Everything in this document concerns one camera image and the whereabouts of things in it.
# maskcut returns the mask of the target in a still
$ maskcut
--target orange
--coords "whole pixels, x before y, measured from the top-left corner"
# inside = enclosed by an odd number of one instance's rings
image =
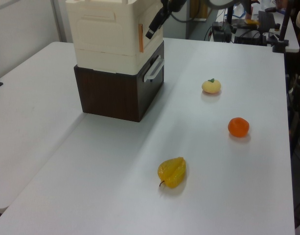
[[[236,137],[245,137],[249,131],[249,127],[249,123],[241,117],[231,119],[228,124],[230,134]]]

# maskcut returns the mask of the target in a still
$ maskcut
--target fake fruit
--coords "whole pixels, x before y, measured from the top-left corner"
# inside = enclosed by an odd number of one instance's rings
[[[222,85],[220,84],[220,82],[218,80],[215,80],[214,78],[202,84],[202,90],[211,94],[218,93],[221,87]]]
[[[177,187],[185,177],[185,160],[182,157],[173,158],[163,162],[158,169],[161,183],[170,188]]]
[[[228,130],[230,134],[236,137],[245,137],[249,131],[249,123],[241,117],[236,117],[230,120]]]

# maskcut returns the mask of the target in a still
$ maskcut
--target yellow object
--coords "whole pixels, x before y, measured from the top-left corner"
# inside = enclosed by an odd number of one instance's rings
[[[158,169],[161,184],[164,182],[170,188],[177,187],[185,177],[185,160],[182,157],[163,162]]]
[[[246,19],[246,20],[244,20],[244,22],[245,22],[246,24],[255,24],[255,25],[259,25],[259,21],[257,21],[257,20],[249,20],[249,19]]]
[[[202,84],[202,90],[211,94],[218,93],[221,87],[222,85],[220,84],[220,82],[218,80],[215,80],[214,78]]]

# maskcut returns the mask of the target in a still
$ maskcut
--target white container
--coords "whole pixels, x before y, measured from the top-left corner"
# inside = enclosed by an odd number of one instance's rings
[[[67,0],[66,7],[79,67],[136,75],[163,42],[162,28],[145,37],[160,0]]]

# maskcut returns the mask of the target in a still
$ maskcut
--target dark wooden box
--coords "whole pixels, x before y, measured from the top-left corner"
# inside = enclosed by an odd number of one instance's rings
[[[155,60],[164,58],[164,42],[137,75],[108,73],[74,67],[84,113],[140,122],[164,83],[163,68],[155,79],[143,77]]]

